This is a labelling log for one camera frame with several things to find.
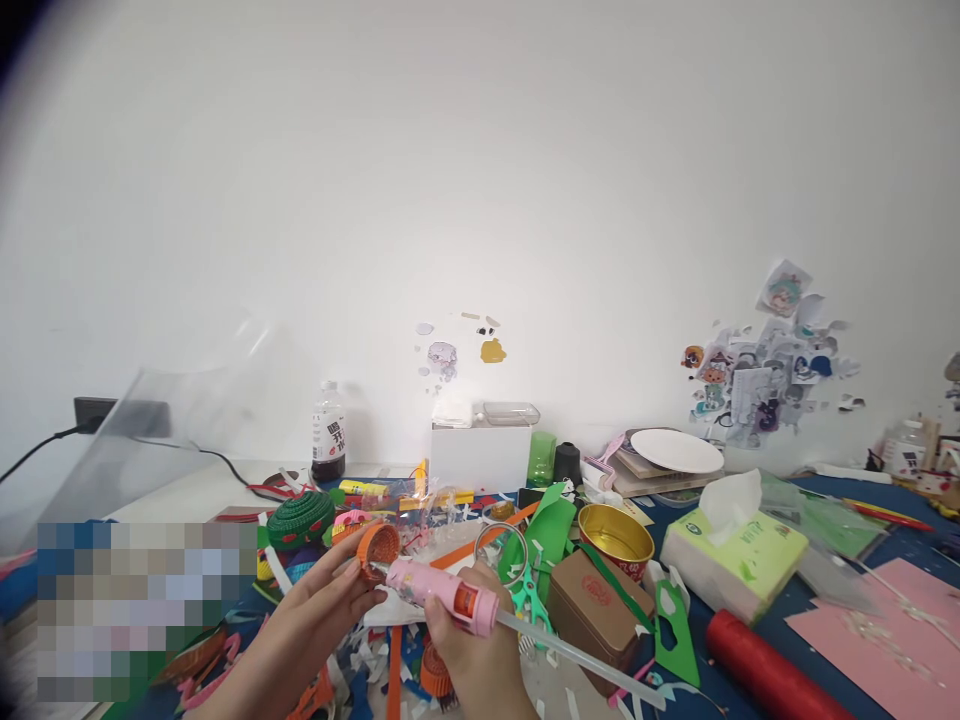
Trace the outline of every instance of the left hand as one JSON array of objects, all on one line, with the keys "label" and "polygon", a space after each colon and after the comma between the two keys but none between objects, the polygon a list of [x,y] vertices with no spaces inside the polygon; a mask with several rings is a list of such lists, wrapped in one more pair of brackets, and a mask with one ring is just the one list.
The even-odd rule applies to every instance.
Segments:
[{"label": "left hand", "polygon": [[[360,574],[357,532],[331,548],[280,602],[223,684],[191,715],[285,718],[364,614],[387,599]],[[350,563],[343,566],[349,558]]]}]

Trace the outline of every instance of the plastic bottle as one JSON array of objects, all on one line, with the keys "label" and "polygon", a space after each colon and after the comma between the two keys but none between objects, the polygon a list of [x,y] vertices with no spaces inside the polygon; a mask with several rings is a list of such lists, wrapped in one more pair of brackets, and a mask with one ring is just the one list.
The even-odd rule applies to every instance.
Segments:
[{"label": "plastic bottle", "polygon": [[337,383],[326,380],[313,406],[313,465],[310,475],[316,483],[343,476],[347,468],[346,423]]},{"label": "plastic bottle", "polygon": [[883,470],[901,480],[916,480],[927,452],[923,423],[904,420],[883,444]]}]

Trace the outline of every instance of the glue gun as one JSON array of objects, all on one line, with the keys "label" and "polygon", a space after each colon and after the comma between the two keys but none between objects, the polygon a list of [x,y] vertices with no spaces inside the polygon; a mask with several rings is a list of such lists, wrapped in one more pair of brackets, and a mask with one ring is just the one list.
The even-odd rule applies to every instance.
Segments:
[{"label": "glue gun", "polygon": [[464,582],[445,570],[396,560],[392,564],[371,562],[386,579],[383,584],[396,590],[407,602],[424,607],[435,595],[454,621],[472,635],[488,637],[497,623],[500,597],[487,588]]}]

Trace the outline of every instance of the white paper plate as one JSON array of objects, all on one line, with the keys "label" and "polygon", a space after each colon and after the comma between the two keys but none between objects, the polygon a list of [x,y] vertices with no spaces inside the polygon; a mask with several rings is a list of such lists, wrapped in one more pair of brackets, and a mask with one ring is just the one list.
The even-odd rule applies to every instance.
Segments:
[{"label": "white paper plate", "polygon": [[677,430],[638,430],[630,444],[654,465],[689,473],[716,472],[723,455],[706,440]]}]

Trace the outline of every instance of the pink paper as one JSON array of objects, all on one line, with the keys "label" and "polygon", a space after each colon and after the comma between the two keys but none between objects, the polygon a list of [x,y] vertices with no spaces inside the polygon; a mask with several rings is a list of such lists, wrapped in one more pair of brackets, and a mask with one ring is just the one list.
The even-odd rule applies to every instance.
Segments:
[{"label": "pink paper", "polygon": [[[942,618],[951,635],[960,639],[960,600],[956,588],[899,558],[875,572],[924,612]],[[899,599],[875,578],[864,575],[883,618],[870,617],[890,631],[907,656],[933,673],[924,680],[899,665],[894,655],[847,629],[845,608],[823,604],[816,610],[787,618],[787,624],[838,670],[855,682],[898,720],[956,720],[960,718],[960,650],[930,623],[914,620]]]}]

